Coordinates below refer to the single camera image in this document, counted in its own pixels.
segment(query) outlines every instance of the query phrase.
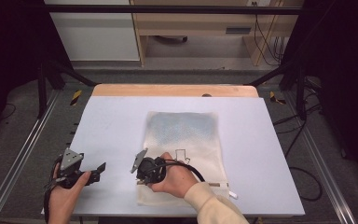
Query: cabinet door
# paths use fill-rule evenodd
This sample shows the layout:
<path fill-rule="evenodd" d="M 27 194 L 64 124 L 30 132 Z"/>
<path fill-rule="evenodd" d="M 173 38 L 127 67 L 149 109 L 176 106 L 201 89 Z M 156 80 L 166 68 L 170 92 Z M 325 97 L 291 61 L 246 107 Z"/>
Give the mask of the cabinet door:
<path fill-rule="evenodd" d="M 128 0 L 45 0 L 46 4 L 128 5 Z M 130 13 L 50 13 L 71 61 L 139 61 Z"/>

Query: floor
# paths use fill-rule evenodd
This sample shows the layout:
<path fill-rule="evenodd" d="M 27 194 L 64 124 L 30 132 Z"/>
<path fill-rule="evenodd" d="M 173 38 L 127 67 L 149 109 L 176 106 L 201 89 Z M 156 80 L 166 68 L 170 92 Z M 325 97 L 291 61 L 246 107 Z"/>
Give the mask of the floor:
<path fill-rule="evenodd" d="M 138 63 L 77 63 L 76 69 L 85 77 L 105 83 L 216 83 L 244 84 L 265 75 L 276 65 L 262 62 L 254 67 L 240 37 L 200 37 L 190 36 L 183 43 L 177 39 L 153 37 L 149 41 L 145 66 Z M 266 54 L 268 63 L 276 63 Z M 72 141 L 76 124 L 80 121 L 82 109 L 87 104 L 92 88 L 81 85 L 76 80 L 64 76 L 67 85 L 58 93 L 57 103 L 51 111 L 48 122 L 37 135 L 32 146 L 25 146 L 27 137 L 37 122 L 37 83 L 30 82 L 18 87 L 8 96 L 8 105 L 0 121 L 0 186 L 10 167 L 16 161 L 21 149 L 29 147 L 22 172 L 0 207 L 0 223 L 42 223 L 43 186 L 48 179 L 51 162 Z M 291 91 L 282 92 L 277 88 L 280 77 L 275 77 L 258 88 L 260 97 L 265 99 L 272 121 L 293 115 L 290 101 Z M 76 90 L 82 90 L 76 106 L 69 106 Z M 270 100 L 275 93 L 278 101 Z M 56 91 L 49 91 L 54 96 Z M 307 91 L 307 108 L 318 104 L 318 98 Z M 298 120 L 292 119 L 276 126 L 282 150 L 285 152 L 293 143 Z M 323 178 L 318 165 L 312 159 L 306 133 L 309 132 L 315 146 L 329 168 L 344 202 L 355 219 L 342 220 L 334 206 L 334 195 L 328 189 L 316 202 L 303 200 L 306 215 L 302 217 L 264 217 L 263 223 L 358 223 L 358 166 L 355 161 L 342 159 L 339 144 L 331 132 L 323 111 L 316 110 L 308 115 L 304 132 L 296 140 L 287 158 L 289 166 L 301 167 L 312 173 L 319 181 Z M 292 171 L 297 189 L 305 198 L 318 196 L 318 185 L 310 177 L 297 170 Z M 95 217 L 86 218 L 96 222 Z"/>

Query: sleeve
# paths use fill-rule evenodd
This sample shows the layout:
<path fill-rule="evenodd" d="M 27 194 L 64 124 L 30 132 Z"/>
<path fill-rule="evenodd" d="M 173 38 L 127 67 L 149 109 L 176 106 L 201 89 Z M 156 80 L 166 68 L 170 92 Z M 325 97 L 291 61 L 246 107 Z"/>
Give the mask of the sleeve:
<path fill-rule="evenodd" d="M 191 187 L 185 195 L 185 201 L 196 209 L 199 224 L 249 224 L 241 211 L 228 199 L 215 195 L 208 183 Z"/>

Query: black fabric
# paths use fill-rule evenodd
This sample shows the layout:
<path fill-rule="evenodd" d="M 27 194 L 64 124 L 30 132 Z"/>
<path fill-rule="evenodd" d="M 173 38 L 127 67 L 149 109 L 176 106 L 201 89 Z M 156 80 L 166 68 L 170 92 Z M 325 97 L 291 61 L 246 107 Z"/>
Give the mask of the black fabric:
<path fill-rule="evenodd" d="M 25 3 L 44 4 L 43 0 Z M 21 10 L 21 2 L 0 0 L 0 113 L 15 87 L 37 79 L 37 67 L 55 60 L 72 68 L 49 14 Z"/>
<path fill-rule="evenodd" d="M 304 40 L 304 28 L 312 27 L 312 21 L 302 22 L 293 31 L 285 60 Z M 322 82 L 324 113 L 343 151 L 358 161 L 358 2 L 337 0 L 302 56 L 306 76 Z"/>

